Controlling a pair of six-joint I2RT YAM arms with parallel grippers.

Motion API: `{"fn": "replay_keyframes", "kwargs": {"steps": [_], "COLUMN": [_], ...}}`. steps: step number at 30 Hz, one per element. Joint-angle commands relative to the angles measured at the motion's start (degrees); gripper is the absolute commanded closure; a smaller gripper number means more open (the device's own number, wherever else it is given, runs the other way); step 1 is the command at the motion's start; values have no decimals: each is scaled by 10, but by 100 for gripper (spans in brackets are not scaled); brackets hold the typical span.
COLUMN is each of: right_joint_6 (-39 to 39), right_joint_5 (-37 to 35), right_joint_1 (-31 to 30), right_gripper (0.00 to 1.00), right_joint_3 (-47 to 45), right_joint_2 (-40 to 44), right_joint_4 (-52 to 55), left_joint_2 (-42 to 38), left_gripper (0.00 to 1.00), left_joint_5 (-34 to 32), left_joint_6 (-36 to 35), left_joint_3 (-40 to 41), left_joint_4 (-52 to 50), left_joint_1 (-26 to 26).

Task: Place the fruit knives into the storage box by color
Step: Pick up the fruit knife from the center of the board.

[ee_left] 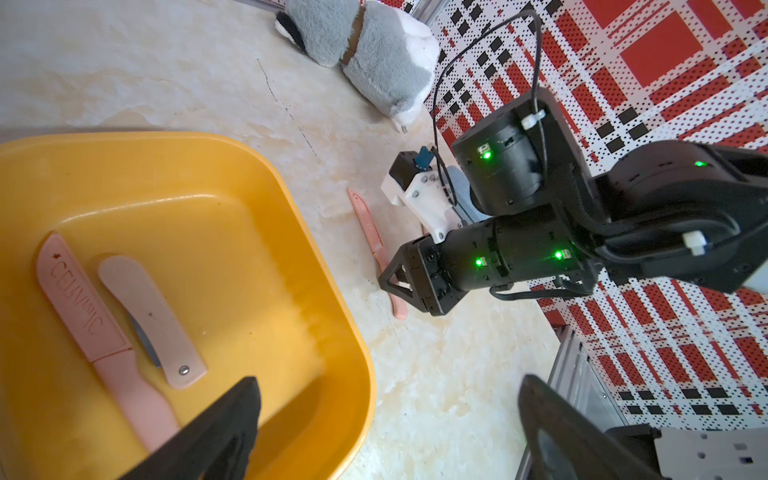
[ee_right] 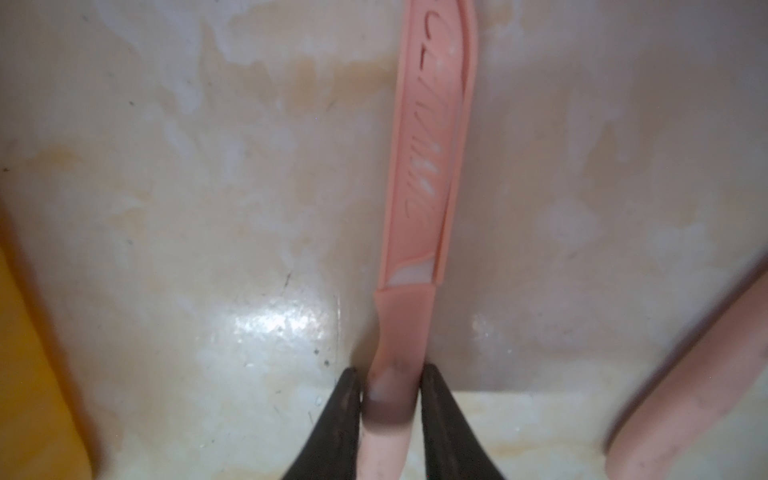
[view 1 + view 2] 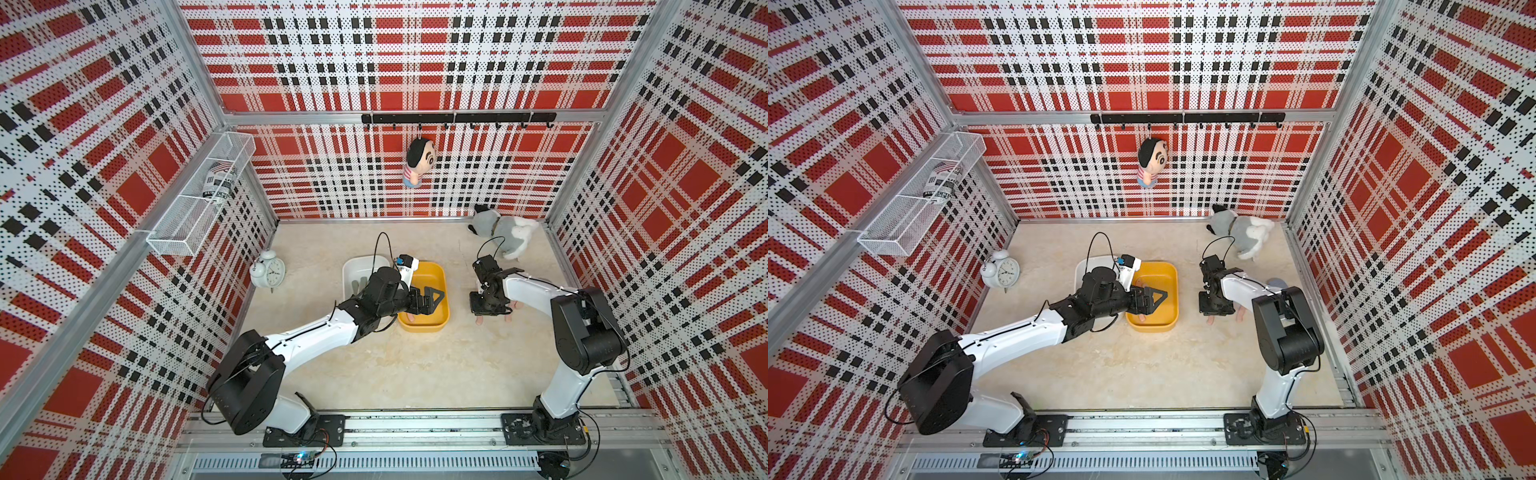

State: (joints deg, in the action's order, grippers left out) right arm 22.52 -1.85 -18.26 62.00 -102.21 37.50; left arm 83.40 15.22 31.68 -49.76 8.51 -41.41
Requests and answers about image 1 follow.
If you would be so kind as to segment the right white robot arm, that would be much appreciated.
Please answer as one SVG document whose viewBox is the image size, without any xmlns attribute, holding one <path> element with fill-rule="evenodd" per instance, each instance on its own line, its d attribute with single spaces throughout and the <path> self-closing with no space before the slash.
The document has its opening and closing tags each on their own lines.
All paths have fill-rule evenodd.
<svg viewBox="0 0 768 480">
<path fill-rule="evenodd" d="M 601 272 L 767 290 L 763 153 L 663 140 L 594 176 L 548 91 L 483 118 L 452 150 L 482 219 L 402 245 L 379 277 L 422 312 L 443 316 L 480 289 L 514 301 L 516 283 L 548 277 L 539 298 L 588 296 Z"/>
</svg>

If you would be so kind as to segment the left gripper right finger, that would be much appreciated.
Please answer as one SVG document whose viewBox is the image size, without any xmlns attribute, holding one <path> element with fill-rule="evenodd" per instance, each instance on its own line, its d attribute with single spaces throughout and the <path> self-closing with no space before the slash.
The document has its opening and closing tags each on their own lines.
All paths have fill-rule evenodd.
<svg viewBox="0 0 768 480">
<path fill-rule="evenodd" d="M 535 375 L 523 378 L 518 409 L 534 479 L 660 477 Z"/>
</svg>

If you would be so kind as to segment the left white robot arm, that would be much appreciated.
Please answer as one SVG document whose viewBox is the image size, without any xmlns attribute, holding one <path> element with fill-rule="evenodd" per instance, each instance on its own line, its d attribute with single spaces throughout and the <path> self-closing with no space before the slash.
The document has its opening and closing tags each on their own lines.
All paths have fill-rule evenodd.
<svg viewBox="0 0 768 480">
<path fill-rule="evenodd" d="M 245 377 L 127 479 L 242 479 L 255 446 L 261 392 Z M 647 424 L 600 431 L 535 375 L 518 407 L 534 479 L 764 479 L 767 431 L 696 431 Z"/>
</svg>

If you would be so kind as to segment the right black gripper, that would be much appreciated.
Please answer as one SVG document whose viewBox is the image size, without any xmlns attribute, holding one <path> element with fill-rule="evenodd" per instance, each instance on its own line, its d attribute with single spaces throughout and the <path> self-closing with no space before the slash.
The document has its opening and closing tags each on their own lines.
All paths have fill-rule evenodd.
<svg viewBox="0 0 768 480">
<path fill-rule="evenodd" d="M 600 264 L 581 253 L 548 206 L 453 230 L 441 243 L 406 243 L 379 285 L 420 312 L 449 313 L 468 292 L 502 301 L 573 299 L 594 291 Z"/>
</svg>

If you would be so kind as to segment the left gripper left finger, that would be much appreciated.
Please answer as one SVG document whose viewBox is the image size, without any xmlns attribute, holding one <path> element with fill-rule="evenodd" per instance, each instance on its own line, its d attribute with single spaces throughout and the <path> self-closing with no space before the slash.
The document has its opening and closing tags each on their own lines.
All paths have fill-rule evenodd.
<svg viewBox="0 0 768 480">
<path fill-rule="evenodd" d="M 257 378 L 242 378 L 125 479 L 243 479 L 258 435 Z"/>
</svg>

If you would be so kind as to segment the yellow storage box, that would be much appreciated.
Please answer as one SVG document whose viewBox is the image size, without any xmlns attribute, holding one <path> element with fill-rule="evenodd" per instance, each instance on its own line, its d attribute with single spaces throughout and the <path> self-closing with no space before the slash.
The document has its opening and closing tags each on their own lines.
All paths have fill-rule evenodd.
<svg viewBox="0 0 768 480">
<path fill-rule="evenodd" d="M 202 357 L 172 387 L 101 282 L 137 261 Z M 1 147 L 1 475 L 116 479 L 145 460 L 39 283 L 98 327 L 118 322 L 141 376 L 188 424 L 245 377 L 261 391 L 250 479 L 335 479 L 361 448 L 370 355 L 283 180 L 257 152 L 202 133 L 30 137 Z"/>
</svg>

